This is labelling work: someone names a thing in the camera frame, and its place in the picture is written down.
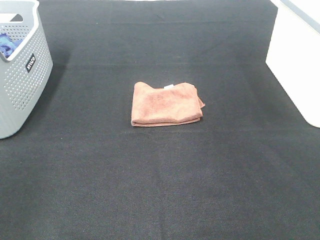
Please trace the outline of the brown microfibre towel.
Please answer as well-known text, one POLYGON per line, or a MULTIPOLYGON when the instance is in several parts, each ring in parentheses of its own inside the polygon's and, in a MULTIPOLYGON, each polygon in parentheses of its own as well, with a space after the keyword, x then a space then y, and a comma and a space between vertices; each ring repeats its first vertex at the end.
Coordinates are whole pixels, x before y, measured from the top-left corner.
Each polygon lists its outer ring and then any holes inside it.
POLYGON ((203 117, 204 106, 197 88, 190 83, 153 88, 140 81, 134 85, 131 125, 161 127, 195 123, 203 117))

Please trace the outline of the black table mat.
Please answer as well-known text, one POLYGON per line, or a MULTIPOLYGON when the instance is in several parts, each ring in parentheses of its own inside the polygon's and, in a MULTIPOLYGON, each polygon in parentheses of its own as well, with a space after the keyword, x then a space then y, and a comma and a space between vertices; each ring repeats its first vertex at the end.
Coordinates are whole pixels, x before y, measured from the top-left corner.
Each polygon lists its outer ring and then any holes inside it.
POLYGON ((53 68, 0 142, 3 240, 317 240, 320 131, 265 63, 268 0, 42 0, 53 68), (134 86, 200 121, 131 125, 134 86))

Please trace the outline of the grey perforated laundry basket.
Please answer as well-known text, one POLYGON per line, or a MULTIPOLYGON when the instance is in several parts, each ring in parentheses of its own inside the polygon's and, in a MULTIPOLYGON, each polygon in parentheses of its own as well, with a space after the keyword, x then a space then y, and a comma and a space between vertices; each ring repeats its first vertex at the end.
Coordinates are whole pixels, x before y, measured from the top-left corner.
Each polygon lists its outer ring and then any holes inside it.
POLYGON ((0 32, 19 45, 0 52, 0 137, 20 130, 50 77, 53 61, 37 0, 2 0, 0 32))

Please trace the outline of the white plastic bin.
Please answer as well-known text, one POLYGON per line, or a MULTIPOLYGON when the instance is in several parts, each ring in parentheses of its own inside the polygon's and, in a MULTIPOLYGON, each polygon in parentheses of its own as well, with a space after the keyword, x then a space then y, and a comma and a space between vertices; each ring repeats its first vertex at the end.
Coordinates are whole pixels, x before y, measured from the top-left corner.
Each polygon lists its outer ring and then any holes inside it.
POLYGON ((311 126, 320 126, 320 2, 274 0, 266 64, 311 126))

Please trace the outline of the blue cloth in basket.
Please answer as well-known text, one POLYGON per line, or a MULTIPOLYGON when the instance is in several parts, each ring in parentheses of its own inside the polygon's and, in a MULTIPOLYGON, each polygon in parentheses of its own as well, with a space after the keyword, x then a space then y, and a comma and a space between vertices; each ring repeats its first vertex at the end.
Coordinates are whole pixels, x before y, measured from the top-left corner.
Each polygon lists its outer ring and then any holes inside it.
POLYGON ((17 49, 21 42, 21 40, 12 41, 6 33, 2 33, 0 35, 0 51, 6 58, 8 58, 17 49))

